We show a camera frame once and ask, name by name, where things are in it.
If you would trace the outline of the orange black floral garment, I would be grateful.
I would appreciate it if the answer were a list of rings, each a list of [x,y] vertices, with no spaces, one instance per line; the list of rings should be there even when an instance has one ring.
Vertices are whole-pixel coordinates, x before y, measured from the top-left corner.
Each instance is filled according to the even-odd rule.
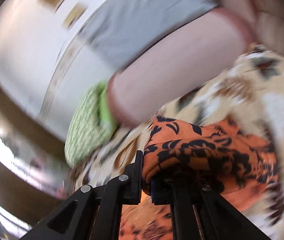
[[[158,116],[144,148],[142,178],[148,192],[152,178],[177,164],[204,179],[238,211],[256,203],[278,180],[278,162],[271,142],[244,134],[232,118],[207,126]]]

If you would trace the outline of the green patterned pillow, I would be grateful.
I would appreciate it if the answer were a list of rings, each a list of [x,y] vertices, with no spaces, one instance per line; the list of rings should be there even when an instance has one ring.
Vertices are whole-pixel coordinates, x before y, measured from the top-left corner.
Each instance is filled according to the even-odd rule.
[[[65,159],[75,168],[116,131],[118,122],[107,102],[107,82],[90,87],[77,107],[66,137]]]

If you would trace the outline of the pink bolster cushion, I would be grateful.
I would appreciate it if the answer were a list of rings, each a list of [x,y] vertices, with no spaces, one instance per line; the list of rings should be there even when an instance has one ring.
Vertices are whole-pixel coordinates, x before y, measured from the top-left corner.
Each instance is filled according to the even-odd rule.
[[[231,67],[251,42],[254,33],[241,16],[214,9],[116,72],[107,87],[109,110],[119,123],[138,126],[162,105]]]

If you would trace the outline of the beige leaf-print fleece blanket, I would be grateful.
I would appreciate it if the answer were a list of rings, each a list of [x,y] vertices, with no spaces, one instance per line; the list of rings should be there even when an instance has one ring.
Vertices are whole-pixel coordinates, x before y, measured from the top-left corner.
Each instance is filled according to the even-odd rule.
[[[241,131],[265,138],[278,158],[278,181],[246,207],[244,215],[270,239],[284,239],[284,56],[252,46],[232,67],[192,92],[125,88],[113,93],[113,110],[130,124],[93,152],[74,172],[74,187],[101,186],[120,175],[143,149],[157,115],[201,126],[233,117]]]

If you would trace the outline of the grey bed sheet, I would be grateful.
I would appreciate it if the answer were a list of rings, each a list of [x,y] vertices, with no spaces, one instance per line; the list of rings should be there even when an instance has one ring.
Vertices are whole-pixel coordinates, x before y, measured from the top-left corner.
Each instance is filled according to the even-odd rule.
[[[80,36],[118,70],[217,6],[217,0],[107,0]]]

